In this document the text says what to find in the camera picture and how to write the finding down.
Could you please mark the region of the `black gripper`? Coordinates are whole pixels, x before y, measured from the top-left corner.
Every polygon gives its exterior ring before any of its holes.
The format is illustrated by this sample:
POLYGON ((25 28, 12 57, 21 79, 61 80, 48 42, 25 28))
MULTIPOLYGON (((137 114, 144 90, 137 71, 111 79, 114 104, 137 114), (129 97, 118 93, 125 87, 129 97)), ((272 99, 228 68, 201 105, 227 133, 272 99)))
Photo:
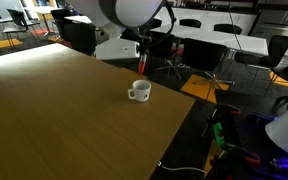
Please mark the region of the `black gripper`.
POLYGON ((137 37, 140 55, 167 57, 171 49, 171 35, 157 31, 144 31, 137 37))

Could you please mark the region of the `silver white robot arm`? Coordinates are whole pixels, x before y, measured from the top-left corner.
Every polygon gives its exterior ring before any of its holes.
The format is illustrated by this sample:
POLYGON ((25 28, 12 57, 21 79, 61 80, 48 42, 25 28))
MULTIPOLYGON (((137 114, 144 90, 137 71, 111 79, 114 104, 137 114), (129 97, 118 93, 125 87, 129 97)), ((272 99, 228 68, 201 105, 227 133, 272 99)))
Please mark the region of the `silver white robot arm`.
POLYGON ((126 29, 139 28, 153 19, 167 0, 66 0, 109 37, 95 47, 99 60, 139 58, 141 45, 121 37, 126 29))

